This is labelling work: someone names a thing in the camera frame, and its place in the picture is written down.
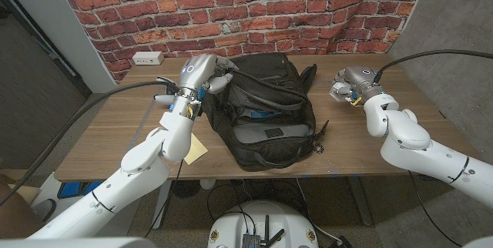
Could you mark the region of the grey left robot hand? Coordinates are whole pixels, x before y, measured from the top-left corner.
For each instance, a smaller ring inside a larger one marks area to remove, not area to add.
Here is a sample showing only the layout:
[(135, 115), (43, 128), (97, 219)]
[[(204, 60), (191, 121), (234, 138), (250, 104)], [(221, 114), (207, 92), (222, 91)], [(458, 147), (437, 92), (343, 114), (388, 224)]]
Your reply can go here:
[(178, 92), (169, 107), (170, 112), (187, 116), (189, 109), (202, 102), (205, 92), (222, 92), (233, 78), (233, 70), (239, 68), (229, 59), (214, 54), (193, 56), (182, 68)]

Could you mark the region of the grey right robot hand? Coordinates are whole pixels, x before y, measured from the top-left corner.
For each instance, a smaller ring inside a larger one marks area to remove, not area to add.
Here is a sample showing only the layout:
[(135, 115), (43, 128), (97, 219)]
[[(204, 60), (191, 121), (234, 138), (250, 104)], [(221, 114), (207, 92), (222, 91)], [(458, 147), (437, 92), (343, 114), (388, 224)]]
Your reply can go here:
[(334, 77), (329, 94), (338, 102), (347, 101), (353, 106), (363, 106), (371, 97), (385, 94), (384, 89), (374, 83), (376, 74), (369, 67), (346, 67)]

